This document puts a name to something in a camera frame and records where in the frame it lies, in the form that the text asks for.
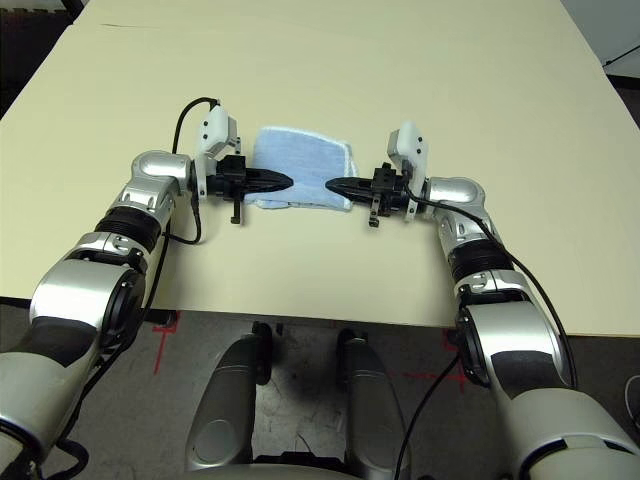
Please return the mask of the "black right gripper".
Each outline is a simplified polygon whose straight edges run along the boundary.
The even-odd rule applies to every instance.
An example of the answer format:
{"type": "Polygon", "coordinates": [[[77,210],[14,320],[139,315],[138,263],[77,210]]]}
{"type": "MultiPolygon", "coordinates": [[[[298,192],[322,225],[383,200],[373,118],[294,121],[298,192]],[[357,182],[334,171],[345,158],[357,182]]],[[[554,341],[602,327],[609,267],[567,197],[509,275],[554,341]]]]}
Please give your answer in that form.
{"type": "Polygon", "coordinates": [[[403,177],[387,162],[374,170],[372,179],[339,177],[327,181],[325,187],[352,202],[371,204],[368,223],[373,228],[379,227],[380,217],[403,214],[409,205],[403,177]]]}

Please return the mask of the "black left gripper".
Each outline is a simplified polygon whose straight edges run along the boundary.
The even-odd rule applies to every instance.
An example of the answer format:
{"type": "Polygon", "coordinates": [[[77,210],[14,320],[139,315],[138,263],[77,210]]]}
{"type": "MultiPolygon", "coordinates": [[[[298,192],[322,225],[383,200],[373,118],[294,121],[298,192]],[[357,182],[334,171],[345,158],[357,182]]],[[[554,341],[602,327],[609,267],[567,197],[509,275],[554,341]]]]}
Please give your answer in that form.
{"type": "Polygon", "coordinates": [[[242,223],[242,203],[245,195],[270,193],[290,188],[293,179],[268,169],[248,168],[243,155],[229,154],[221,160],[213,160],[206,176],[210,196],[233,203],[232,224],[242,223]]]}

